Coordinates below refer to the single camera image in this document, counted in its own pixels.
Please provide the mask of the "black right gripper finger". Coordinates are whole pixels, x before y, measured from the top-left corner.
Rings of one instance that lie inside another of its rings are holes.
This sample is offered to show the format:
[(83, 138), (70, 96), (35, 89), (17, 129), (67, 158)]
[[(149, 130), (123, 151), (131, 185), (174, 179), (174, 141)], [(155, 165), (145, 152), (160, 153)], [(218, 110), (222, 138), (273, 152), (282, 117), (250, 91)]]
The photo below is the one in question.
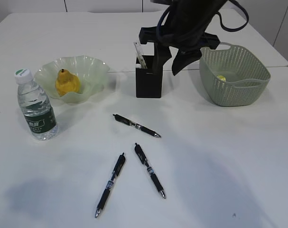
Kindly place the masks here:
[(172, 63), (172, 73), (176, 76), (181, 70), (183, 70), (189, 64), (198, 61), (202, 57), (200, 49), (194, 50), (181, 50), (178, 48), (177, 54)]
[(154, 43), (154, 57), (152, 71), (154, 75), (161, 75), (163, 72), (164, 64), (171, 59), (172, 55), (169, 47), (161, 43)]

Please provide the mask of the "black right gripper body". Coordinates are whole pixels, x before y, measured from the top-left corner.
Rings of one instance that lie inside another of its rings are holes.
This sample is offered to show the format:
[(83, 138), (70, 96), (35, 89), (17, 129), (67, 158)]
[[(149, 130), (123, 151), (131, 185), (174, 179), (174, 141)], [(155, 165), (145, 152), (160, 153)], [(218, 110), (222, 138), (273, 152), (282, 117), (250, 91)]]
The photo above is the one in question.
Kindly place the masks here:
[(225, 0), (153, 0), (153, 3), (167, 5), (155, 27), (142, 27), (139, 42), (143, 45), (159, 43), (181, 51), (202, 47), (217, 48), (219, 38), (206, 33), (212, 18), (226, 3)]

